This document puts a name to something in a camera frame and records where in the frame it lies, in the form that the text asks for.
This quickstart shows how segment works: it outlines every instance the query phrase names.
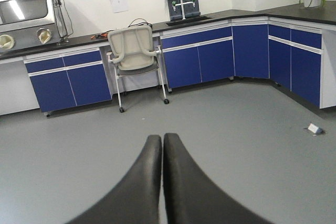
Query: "black countertop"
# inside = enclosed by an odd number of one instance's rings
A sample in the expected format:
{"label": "black countertop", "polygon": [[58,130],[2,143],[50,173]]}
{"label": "black countertop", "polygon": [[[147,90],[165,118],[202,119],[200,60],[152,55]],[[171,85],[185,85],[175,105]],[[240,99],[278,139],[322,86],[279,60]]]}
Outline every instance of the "black countertop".
{"label": "black countertop", "polygon": [[[314,23],[322,23],[328,25],[336,25],[336,1],[326,1],[323,7],[304,8],[303,4],[294,4],[272,9],[260,10],[257,12],[252,12],[248,10],[225,10],[222,12],[210,13],[203,16],[207,16],[209,17],[209,19],[175,26],[168,26],[166,24],[167,22],[155,23],[153,24],[153,33],[184,28],[189,26],[195,26],[200,24],[207,24],[226,19],[260,17],[260,16],[277,17],[277,18],[293,19]],[[69,42],[63,43],[61,45],[56,44],[43,45],[39,47],[32,47],[18,51],[2,53],[0,54],[0,60],[26,55],[39,54],[41,52],[48,52],[84,45],[92,45],[107,41],[107,39],[105,38],[91,40],[90,37],[91,35],[69,38]]]}

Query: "gray floor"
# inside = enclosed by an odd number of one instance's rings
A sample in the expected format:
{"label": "gray floor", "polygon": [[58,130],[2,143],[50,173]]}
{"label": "gray floor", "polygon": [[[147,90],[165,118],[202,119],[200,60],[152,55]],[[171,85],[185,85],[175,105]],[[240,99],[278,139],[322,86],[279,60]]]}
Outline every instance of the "gray floor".
{"label": "gray floor", "polygon": [[[62,224],[125,174],[150,134],[180,135],[205,173],[281,224],[336,220],[336,108],[318,110],[268,81],[130,92],[112,103],[0,117],[0,223]],[[312,136],[310,122],[327,133]],[[161,223],[166,223],[161,200]]]}

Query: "sink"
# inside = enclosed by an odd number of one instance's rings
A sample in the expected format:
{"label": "sink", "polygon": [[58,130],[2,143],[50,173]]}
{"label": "sink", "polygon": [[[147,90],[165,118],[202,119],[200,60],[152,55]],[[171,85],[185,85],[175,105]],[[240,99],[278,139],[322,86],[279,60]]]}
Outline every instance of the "sink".
{"label": "sink", "polygon": [[166,24],[168,26],[177,26],[177,25],[187,24],[187,23],[196,22],[196,21],[205,20],[205,19],[210,19],[210,17],[197,16],[197,17],[191,17],[191,18],[186,18],[186,19],[178,19],[178,20],[167,22]]}

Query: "chair leg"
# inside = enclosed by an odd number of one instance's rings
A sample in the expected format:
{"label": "chair leg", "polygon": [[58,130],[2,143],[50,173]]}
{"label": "chair leg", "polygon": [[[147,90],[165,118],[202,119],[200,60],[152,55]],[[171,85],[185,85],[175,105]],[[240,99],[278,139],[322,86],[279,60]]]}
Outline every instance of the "chair leg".
{"label": "chair leg", "polygon": [[164,96],[164,104],[168,104],[169,103],[169,100],[167,99],[167,96],[166,96],[166,90],[165,90],[165,88],[164,88],[164,84],[163,84],[163,77],[162,77],[162,71],[161,71],[161,68],[160,68],[160,66],[159,66],[159,63],[157,63],[158,65],[158,68],[157,68],[157,70],[158,70],[158,72],[159,72],[159,74],[160,74],[160,82],[161,82],[161,84],[162,84],[162,91],[163,91],[163,96]]}
{"label": "chair leg", "polygon": [[125,96],[125,95],[127,95],[127,91],[126,91],[126,88],[125,88],[124,78],[120,77],[120,79],[121,79],[121,84],[122,84],[122,90],[124,91],[124,96]]}
{"label": "chair leg", "polygon": [[114,67],[114,77],[116,78],[116,84],[117,84],[117,92],[118,92],[118,102],[119,102],[119,111],[120,113],[124,112],[124,108],[121,106],[121,97],[120,97],[120,90],[119,90],[119,77],[117,75],[117,69]]}

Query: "chair backrest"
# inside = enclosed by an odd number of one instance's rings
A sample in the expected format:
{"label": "chair backrest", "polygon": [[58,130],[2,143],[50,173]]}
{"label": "chair backrest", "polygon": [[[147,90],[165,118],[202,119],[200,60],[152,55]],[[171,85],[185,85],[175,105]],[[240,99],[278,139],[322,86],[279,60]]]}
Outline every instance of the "chair backrest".
{"label": "chair backrest", "polygon": [[134,26],[111,31],[108,40],[121,70],[134,70],[154,63],[153,36],[150,26]]}

